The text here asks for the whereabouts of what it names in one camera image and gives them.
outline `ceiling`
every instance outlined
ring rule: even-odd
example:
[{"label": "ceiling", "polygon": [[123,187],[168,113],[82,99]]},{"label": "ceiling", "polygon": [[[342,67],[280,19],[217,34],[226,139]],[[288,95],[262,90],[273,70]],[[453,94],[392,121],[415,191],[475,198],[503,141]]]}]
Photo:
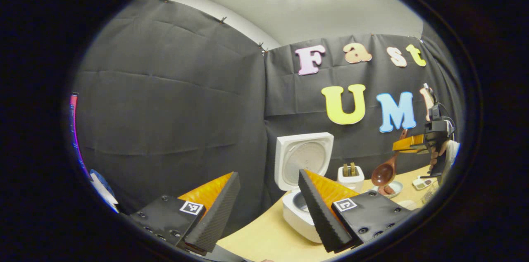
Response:
[{"label": "ceiling", "polygon": [[209,0],[244,17],[281,45],[313,38],[395,34],[420,38],[420,17],[399,0]]}]

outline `small plate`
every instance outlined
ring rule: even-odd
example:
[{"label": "small plate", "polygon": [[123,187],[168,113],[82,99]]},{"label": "small plate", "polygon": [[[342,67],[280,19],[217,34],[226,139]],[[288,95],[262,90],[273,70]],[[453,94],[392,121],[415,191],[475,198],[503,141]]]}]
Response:
[{"label": "small plate", "polygon": [[[400,193],[400,191],[402,191],[402,188],[404,187],[400,181],[392,181],[391,183],[389,183],[388,186],[390,186],[395,191],[395,194],[387,195],[386,196],[387,198],[393,198],[397,196]],[[373,186],[371,190],[378,192],[378,187]]]}]

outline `open lid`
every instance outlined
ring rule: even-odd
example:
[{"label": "open lid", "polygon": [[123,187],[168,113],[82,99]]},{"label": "open lid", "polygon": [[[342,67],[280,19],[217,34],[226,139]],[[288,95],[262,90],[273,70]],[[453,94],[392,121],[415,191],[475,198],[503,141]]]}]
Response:
[{"label": "open lid", "polygon": [[325,175],[331,160],[334,136],[312,133],[277,138],[274,179],[283,191],[298,187],[299,170]]}]

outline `table surface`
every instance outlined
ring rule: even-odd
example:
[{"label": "table surface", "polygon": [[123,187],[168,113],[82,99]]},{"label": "table surface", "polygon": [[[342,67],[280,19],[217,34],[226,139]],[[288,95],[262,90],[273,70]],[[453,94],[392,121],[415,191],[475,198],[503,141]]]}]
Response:
[{"label": "table surface", "polygon": [[[429,165],[395,175],[394,180],[400,181],[404,187],[391,200],[397,203],[403,200],[413,200],[417,208],[422,207],[422,197],[429,189],[424,188],[418,191],[412,186],[412,181],[419,175],[426,175],[428,170]],[[362,193],[372,187],[371,179],[365,180]],[[313,243],[294,230],[283,218],[282,199],[279,199],[253,222],[220,239],[217,244],[233,254],[255,262],[265,259],[274,262],[321,262],[344,253],[327,253],[323,244]]]}]

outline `wooden spoon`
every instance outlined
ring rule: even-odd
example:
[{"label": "wooden spoon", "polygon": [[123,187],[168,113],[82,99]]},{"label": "wooden spoon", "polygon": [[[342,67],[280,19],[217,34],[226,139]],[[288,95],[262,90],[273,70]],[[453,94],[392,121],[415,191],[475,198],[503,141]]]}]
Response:
[{"label": "wooden spoon", "polygon": [[[399,140],[406,138],[407,135],[408,129],[404,129],[400,134]],[[395,159],[397,158],[398,154],[399,152],[395,151],[395,154],[393,154],[389,160],[378,166],[373,171],[373,174],[371,175],[371,182],[375,186],[382,187],[393,181],[395,175],[397,174],[397,172],[395,172]]]}]

